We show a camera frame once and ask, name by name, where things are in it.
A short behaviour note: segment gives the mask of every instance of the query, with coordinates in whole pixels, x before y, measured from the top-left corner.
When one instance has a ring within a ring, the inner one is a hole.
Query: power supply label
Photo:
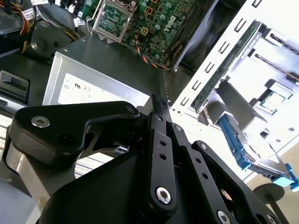
[[[124,99],[69,73],[65,74],[58,98],[59,104],[81,104],[109,101],[124,101]]]

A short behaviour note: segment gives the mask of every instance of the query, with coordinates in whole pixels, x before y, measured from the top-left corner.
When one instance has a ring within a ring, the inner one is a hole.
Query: metal panel
[[[228,56],[229,52],[254,21],[258,8],[264,3],[264,1],[265,0],[247,0],[244,3],[236,17],[230,23],[219,41],[205,58],[200,68],[195,72],[188,85],[184,88],[175,103],[172,105],[172,116],[180,116],[186,111],[186,109],[188,109],[199,92],[207,84],[209,79]],[[222,46],[224,44],[229,44],[225,51],[222,50]]]
[[[96,35],[88,35],[56,53],[44,105],[58,103],[66,73],[134,106],[144,105],[153,93],[159,95],[163,81],[162,70],[145,64],[121,45],[99,40]]]
[[[12,33],[22,28],[22,20],[15,15],[7,14],[0,8],[0,35]]]

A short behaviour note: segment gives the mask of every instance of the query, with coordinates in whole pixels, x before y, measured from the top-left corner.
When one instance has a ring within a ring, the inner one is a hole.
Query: mounting hole
[[[59,144],[63,146],[74,146],[76,144],[76,137],[71,133],[60,133],[57,136]]]
[[[54,44],[54,47],[59,48],[59,45],[60,45],[60,44],[59,44],[58,41],[55,41],[53,44]]]
[[[44,119],[41,119],[41,118],[38,118],[38,119],[36,120],[36,122],[39,123],[39,124],[44,124],[44,123],[46,123],[46,121],[45,121]]]
[[[261,224],[267,224],[266,219],[261,214],[256,213],[256,217],[260,221]]]
[[[202,176],[203,176],[205,179],[209,179],[209,177],[208,177],[205,173],[202,173]]]
[[[162,146],[166,146],[166,143],[163,142],[162,140],[160,141],[160,144],[161,144]]]
[[[166,155],[164,155],[163,153],[160,154],[160,158],[161,158],[162,160],[166,160],[166,159],[167,159],[167,158],[166,158]]]

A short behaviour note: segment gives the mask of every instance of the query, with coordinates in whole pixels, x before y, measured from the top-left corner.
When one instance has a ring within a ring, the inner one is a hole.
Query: motherboard
[[[195,0],[139,0],[122,42],[135,45],[138,34],[141,52],[166,64],[168,50],[182,28]]]
[[[195,0],[85,0],[78,16],[90,20],[93,29],[108,42],[135,48],[160,65],[169,61],[169,51],[188,18]]]

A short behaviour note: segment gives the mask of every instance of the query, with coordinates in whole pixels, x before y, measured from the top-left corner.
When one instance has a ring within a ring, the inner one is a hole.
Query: cable bundle
[[[153,63],[153,62],[148,61],[148,59],[146,59],[146,57],[144,56],[144,54],[141,53],[141,51],[140,51],[139,35],[137,35],[137,34],[135,35],[135,46],[136,46],[136,49],[137,49],[138,54],[141,56],[142,60],[143,60],[145,63],[150,64],[151,66],[153,66],[153,67],[155,67],[155,68],[157,68],[157,69],[160,68],[160,69],[169,70],[169,69],[168,69],[167,67],[165,67],[165,66],[161,66],[161,65],[155,64],[155,63]]]

